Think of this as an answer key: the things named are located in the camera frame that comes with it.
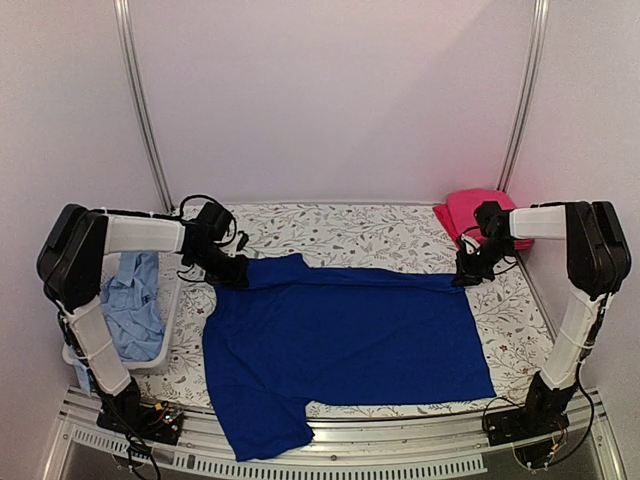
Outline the blue printed t-shirt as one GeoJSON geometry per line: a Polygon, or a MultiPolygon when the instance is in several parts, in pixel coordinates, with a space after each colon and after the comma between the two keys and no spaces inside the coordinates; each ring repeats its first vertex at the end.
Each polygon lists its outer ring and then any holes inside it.
{"type": "Polygon", "coordinates": [[[202,336],[211,404],[238,461],[309,444],[311,402],[397,406],[490,398],[465,291],[449,274],[258,259],[219,287],[202,336]]]}

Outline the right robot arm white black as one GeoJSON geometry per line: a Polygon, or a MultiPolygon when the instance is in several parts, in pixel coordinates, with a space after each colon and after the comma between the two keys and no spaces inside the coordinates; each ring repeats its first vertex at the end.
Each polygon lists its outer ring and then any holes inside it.
{"type": "Polygon", "coordinates": [[[515,254],[518,240],[562,240],[571,284],[557,339],[531,381],[517,427],[537,436],[564,412],[578,388],[579,370],[589,356],[606,311],[629,275],[631,253],[614,205],[609,201],[575,201],[506,210],[487,201],[474,212],[479,243],[459,234],[456,244],[457,286],[492,281],[495,265],[515,254]]]}

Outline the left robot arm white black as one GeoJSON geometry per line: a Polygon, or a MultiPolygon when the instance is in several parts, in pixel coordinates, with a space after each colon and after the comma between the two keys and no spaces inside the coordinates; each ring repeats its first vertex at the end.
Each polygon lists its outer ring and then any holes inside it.
{"type": "Polygon", "coordinates": [[[103,408],[128,434],[148,426],[140,390],[124,366],[101,307],[105,256],[124,252],[177,254],[185,266],[198,266],[209,285],[245,288],[249,260],[224,252],[232,214],[217,202],[205,203],[191,219],[147,212],[63,207],[36,261],[45,296],[88,365],[103,408]]]}

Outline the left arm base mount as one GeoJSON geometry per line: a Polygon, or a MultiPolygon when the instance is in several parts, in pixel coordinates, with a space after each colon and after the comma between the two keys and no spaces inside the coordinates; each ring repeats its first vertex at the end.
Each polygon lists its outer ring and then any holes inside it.
{"type": "Polygon", "coordinates": [[[176,446],[183,421],[184,411],[167,402],[149,406],[139,401],[123,403],[113,400],[102,402],[96,424],[112,432],[136,435],[145,441],[176,446]]]}

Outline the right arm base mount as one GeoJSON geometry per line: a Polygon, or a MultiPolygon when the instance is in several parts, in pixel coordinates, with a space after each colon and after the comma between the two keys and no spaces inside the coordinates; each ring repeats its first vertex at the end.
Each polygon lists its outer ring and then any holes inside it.
{"type": "Polygon", "coordinates": [[[523,405],[497,397],[485,406],[481,426],[489,445],[499,446],[563,432],[569,427],[569,419],[565,413],[531,415],[523,405]]]}

